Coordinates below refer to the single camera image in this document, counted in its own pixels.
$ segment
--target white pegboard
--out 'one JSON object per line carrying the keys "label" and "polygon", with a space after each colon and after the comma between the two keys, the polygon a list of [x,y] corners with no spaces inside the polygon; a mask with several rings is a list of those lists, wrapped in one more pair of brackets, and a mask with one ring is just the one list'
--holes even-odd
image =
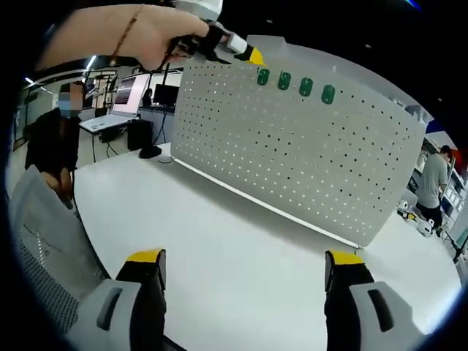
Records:
{"label": "white pegboard", "polygon": [[[184,69],[172,154],[299,219],[368,245],[400,200],[425,126],[371,89],[311,67],[200,64]],[[281,70],[292,75],[277,87]],[[301,79],[314,81],[308,97]],[[336,93],[322,102],[323,87]]]}

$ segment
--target monitor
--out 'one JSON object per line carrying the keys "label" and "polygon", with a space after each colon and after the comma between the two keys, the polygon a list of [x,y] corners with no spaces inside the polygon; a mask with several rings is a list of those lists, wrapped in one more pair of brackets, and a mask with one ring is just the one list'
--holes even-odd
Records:
{"label": "monitor", "polygon": [[156,84],[153,101],[163,106],[174,107],[176,105],[177,93],[178,86]]}
{"label": "monitor", "polygon": [[120,82],[112,112],[137,113],[149,75],[133,75]]}

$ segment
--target floor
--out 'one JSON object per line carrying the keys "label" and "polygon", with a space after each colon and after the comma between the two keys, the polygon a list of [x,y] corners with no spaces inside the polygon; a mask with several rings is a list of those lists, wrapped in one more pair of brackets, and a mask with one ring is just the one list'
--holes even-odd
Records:
{"label": "floor", "polygon": [[[124,154],[129,152],[127,149],[127,133],[110,142],[110,146],[118,153]],[[20,180],[24,173],[24,162],[26,160],[27,144],[14,150],[10,155],[9,164],[7,167],[7,194],[11,197],[16,183]],[[107,159],[107,144],[101,143],[97,137],[94,138],[94,153],[96,154],[96,162]],[[108,150],[109,157],[114,157],[112,150]],[[78,162],[77,167],[84,167],[94,162],[93,148],[91,135],[87,132],[80,131],[80,145],[78,146]]]}

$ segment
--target bracelet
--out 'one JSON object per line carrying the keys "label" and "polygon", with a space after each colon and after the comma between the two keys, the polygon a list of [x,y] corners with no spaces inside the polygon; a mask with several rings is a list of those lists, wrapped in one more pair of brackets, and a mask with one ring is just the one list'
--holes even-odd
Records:
{"label": "bracelet", "polygon": [[127,38],[127,35],[128,35],[129,32],[130,32],[130,29],[132,29],[133,25],[134,25],[135,22],[137,21],[138,16],[139,16],[140,13],[143,11],[143,7],[144,7],[144,6],[145,6],[145,4],[141,4],[141,5],[140,5],[140,7],[138,8],[137,12],[136,12],[136,13],[133,15],[133,17],[130,19],[129,24],[127,24],[127,27],[125,28],[124,33],[122,34],[120,40],[118,41],[117,48],[114,50],[114,52],[112,53],[112,56],[110,57],[110,65],[111,65],[111,66],[114,66],[114,65],[116,64],[118,51],[120,50],[121,46],[124,44],[124,41],[125,41],[125,39]]}

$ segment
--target speaker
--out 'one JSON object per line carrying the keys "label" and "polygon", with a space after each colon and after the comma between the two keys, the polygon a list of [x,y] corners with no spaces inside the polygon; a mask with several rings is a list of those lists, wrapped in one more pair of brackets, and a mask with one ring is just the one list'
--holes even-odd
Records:
{"label": "speaker", "polygon": [[151,146],[153,126],[150,121],[136,120],[127,127],[127,148],[130,151]]}

